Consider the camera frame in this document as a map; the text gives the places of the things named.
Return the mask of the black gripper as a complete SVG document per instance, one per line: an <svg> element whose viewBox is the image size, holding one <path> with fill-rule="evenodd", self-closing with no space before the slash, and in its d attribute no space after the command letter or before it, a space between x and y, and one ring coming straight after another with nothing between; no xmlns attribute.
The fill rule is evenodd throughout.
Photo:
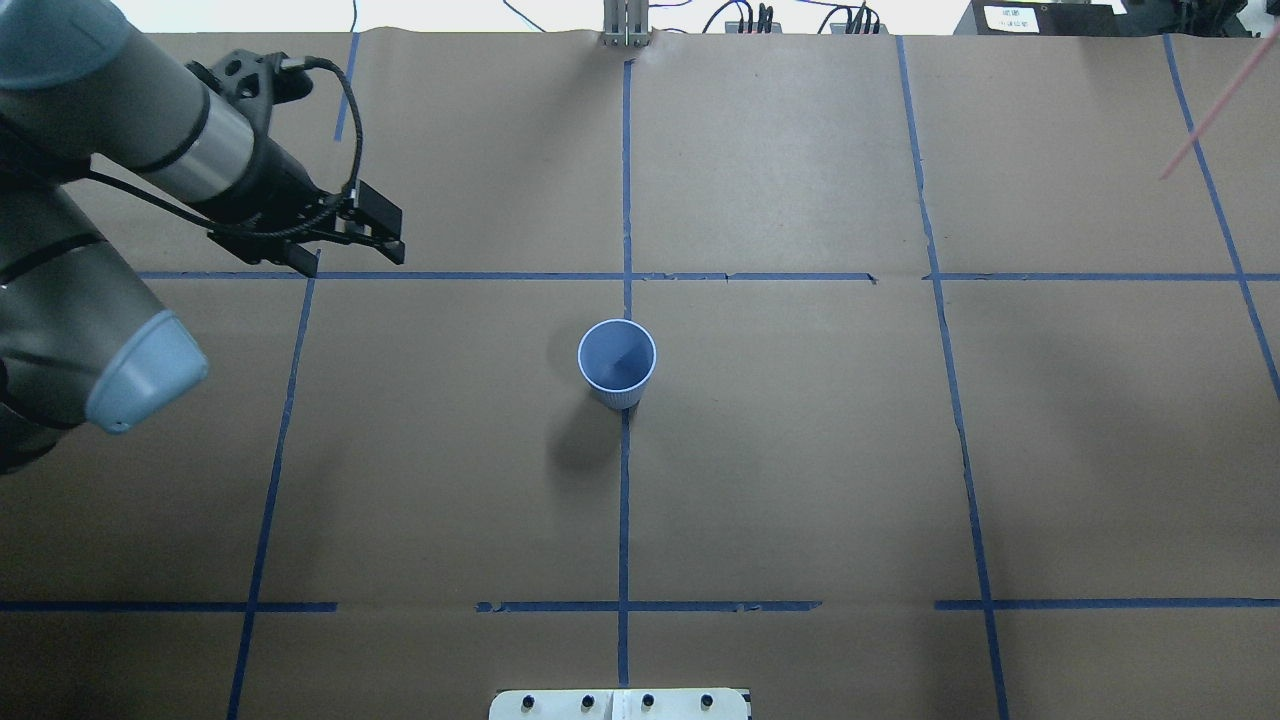
<svg viewBox="0 0 1280 720"><path fill-rule="evenodd" d="M339 231L349 210L349 232ZM229 231L207 236L243 263L280 263L306 278L317 275L317 255L302 243L357 243L402 266L403 210L370 183L351 178L339 193L328 193L289 172L237 186L206 201L206 218Z"/></svg>

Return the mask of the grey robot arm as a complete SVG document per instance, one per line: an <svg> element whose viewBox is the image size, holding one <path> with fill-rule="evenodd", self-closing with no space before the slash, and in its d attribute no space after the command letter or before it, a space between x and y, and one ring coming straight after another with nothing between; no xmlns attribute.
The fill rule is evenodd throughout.
<svg viewBox="0 0 1280 720"><path fill-rule="evenodd" d="M134 429L210 370L78 186L169 213L251 266L314 278L321 242L404 261L403 213L362 179L364 123L338 63L246 49L180 61L110 1L5 1L1 17L4 474L81 427ZM271 136L274 110L319 70L355 129L338 190Z"/></svg>

